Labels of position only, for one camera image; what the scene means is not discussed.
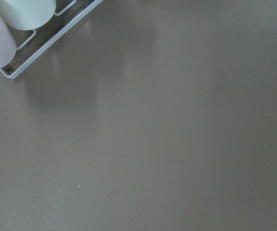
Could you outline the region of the mint green cup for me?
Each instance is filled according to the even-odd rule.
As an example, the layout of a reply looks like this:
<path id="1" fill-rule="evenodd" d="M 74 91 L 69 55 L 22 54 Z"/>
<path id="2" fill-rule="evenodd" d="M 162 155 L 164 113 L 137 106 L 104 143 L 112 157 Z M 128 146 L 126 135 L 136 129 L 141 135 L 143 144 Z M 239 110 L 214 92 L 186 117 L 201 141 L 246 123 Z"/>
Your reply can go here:
<path id="1" fill-rule="evenodd" d="M 18 30 L 32 30 L 46 24 L 54 15 L 55 0 L 0 0 L 5 23 Z"/>

